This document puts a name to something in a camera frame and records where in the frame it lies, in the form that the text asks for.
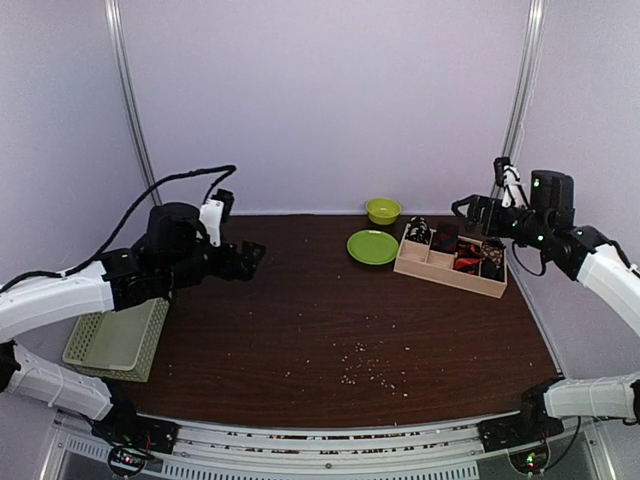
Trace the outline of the red navy striped tie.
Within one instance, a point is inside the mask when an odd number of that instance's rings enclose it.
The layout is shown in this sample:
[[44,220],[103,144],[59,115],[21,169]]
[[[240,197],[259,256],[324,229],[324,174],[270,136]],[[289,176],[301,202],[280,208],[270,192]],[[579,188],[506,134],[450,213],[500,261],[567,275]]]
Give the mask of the red navy striped tie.
[[453,263],[454,271],[478,276],[482,260],[483,254],[480,245],[462,240],[457,242]]

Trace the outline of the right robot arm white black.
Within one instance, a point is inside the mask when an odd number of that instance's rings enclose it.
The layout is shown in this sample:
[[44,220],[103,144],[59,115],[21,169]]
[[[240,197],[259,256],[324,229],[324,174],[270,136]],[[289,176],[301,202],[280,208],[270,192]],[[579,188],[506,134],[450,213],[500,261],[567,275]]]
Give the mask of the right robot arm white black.
[[[472,194],[452,203],[451,210],[486,237],[531,247],[543,264],[554,263],[569,279],[602,299],[633,332],[639,330],[639,268],[619,243],[590,225],[574,223],[574,181],[552,170],[534,170],[530,189],[512,165],[495,169],[503,190],[499,198]],[[551,418],[595,417],[639,422],[639,376],[636,373],[599,379],[561,379],[537,388],[529,405],[513,419],[519,440],[535,440]]]

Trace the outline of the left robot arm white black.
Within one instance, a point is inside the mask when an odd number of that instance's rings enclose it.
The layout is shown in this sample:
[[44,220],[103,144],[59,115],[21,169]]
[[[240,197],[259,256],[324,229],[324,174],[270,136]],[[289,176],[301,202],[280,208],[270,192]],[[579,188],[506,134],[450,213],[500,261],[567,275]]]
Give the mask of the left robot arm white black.
[[16,339],[28,331],[79,317],[167,299],[206,277],[249,281],[265,246],[228,243],[221,235],[225,201],[195,207],[173,202],[151,209],[145,233],[130,248],[99,253],[76,273],[54,272],[1,288],[1,390],[74,411],[123,444],[137,442],[144,424],[105,381],[75,373],[31,353]]

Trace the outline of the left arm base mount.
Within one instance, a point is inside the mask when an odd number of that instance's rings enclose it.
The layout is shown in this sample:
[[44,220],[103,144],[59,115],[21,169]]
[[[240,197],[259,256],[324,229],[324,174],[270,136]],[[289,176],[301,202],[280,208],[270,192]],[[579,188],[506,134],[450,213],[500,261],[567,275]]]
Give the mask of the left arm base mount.
[[102,420],[91,421],[92,433],[108,443],[144,453],[171,454],[179,426],[172,421],[140,415],[131,403],[115,403]]

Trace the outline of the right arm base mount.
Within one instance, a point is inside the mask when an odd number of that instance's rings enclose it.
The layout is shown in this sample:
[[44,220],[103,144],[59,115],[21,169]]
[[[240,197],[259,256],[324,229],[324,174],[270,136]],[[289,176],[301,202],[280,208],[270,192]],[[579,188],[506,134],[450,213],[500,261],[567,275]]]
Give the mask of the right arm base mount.
[[564,432],[563,422],[547,415],[539,395],[524,397],[517,413],[481,421],[477,428],[486,453],[542,442]]

